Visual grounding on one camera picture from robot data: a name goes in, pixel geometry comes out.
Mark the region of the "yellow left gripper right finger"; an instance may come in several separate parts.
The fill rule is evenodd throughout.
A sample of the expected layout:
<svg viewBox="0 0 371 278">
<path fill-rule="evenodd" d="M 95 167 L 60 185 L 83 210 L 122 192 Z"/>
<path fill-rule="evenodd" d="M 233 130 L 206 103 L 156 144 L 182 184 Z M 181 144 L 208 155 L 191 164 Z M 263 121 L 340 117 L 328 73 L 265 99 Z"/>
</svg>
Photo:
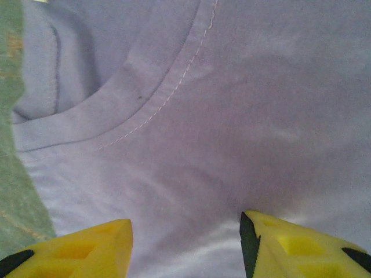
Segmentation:
<svg viewBox="0 0 371 278">
<path fill-rule="evenodd" d="M 371 278 L 356 244 L 256 211 L 241 213 L 246 278 Z"/>
</svg>

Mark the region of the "purple t-shirt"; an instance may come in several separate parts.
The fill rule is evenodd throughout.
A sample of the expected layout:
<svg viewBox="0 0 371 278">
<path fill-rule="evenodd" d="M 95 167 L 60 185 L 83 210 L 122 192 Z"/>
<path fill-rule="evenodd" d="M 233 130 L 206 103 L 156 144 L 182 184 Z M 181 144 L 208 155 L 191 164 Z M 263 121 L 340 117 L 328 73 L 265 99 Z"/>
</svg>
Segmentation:
<svg viewBox="0 0 371 278">
<path fill-rule="evenodd" d="M 371 0 L 22 0 L 17 152 L 130 278 L 241 278 L 247 209 L 371 251 Z"/>
</svg>

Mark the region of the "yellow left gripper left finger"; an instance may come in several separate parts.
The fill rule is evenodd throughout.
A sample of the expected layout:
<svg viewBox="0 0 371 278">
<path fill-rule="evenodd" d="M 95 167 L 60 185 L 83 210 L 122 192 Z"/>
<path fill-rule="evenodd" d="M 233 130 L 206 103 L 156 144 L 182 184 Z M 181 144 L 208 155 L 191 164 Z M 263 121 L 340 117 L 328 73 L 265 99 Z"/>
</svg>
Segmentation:
<svg viewBox="0 0 371 278">
<path fill-rule="evenodd" d="M 8 255 L 0 278 L 126 278 L 132 248 L 131 221 L 110 221 Z"/>
</svg>

